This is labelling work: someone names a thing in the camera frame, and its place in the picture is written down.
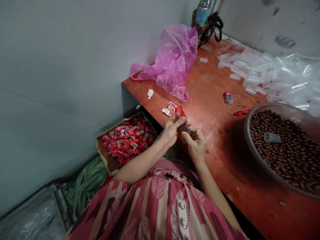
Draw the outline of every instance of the blue bottle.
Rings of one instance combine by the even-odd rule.
[[[204,25],[207,21],[209,12],[211,7],[211,0],[201,0],[197,11],[196,11],[196,19],[195,22],[199,25]]]

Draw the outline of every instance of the wooden table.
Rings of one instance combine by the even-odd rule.
[[[128,78],[122,84],[162,126],[170,119],[161,110],[170,101],[182,104],[188,121],[209,140],[205,160],[218,186],[267,239],[320,239],[320,202],[284,188],[236,153],[243,140],[234,140],[232,130],[245,116],[233,113],[266,102],[265,96],[244,92],[242,81],[229,79],[228,68],[217,68],[218,55],[242,52],[243,47],[228,39],[210,41],[205,47],[198,49],[187,79],[186,91],[194,104],[169,95],[153,80]],[[208,63],[200,63],[200,57],[208,58]],[[150,100],[148,89],[154,91]],[[235,95],[234,104],[224,103],[226,91]]]

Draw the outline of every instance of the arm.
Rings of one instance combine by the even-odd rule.
[[[134,184],[144,178],[153,165],[156,164],[166,151],[176,142],[177,129],[185,122],[185,120],[185,117],[181,117],[176,122],[175,120],[167,122],[160,139],[155,141],[155,143],[146,151],[125,164],[112,180],[125,181]]]
[[[196,167],[197,176],[203,192],[221,210],[231,226],[236,230],[242,231],[227,200],[224,198],[204,161],[208,140],[203,136],[200,129],[193,129],[191,132],[194,140],[186,132],[182,132],[182,137],[183,141],[188,144],[189,154]]]

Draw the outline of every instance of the cardboard box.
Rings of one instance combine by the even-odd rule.
[[[117,158],[116,157],[108,156],[107,150],[102,145],[103,144],[103,140],[102,140],[101,137],[102,137],[103,134],[108,134],[109,132],[114,130],[116,127],[123,125],[124,122],[129,121],[129,120],[131,120],[133,118],[144,118],[150,124],[152,129],[154,130],[154,127],[152,126],[150,121],[147,119],[147,117],[144,115],[144,113],[142,111],[140,111],[140,112],[134,114],[132,117],[123,119],[117,125],[113,126],[112,128],[108,129],[107,131],[105,131],[104,133],[102,133],[98,137],[96,137],[97,152],[100,154],[100,157],[101,157],[104,165],[106,166],[106,169],[107,169],[108,174],[110,176],[114,176],[118,172],[119,164],[117,162]]]

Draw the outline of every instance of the woman's left hand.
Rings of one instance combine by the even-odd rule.
[[[178,127],[184,124],[186,117],[181,117],[178,120],[171,120],[166,122],[160,140],[163,141],[168,147],[172,147],[178,138]]]

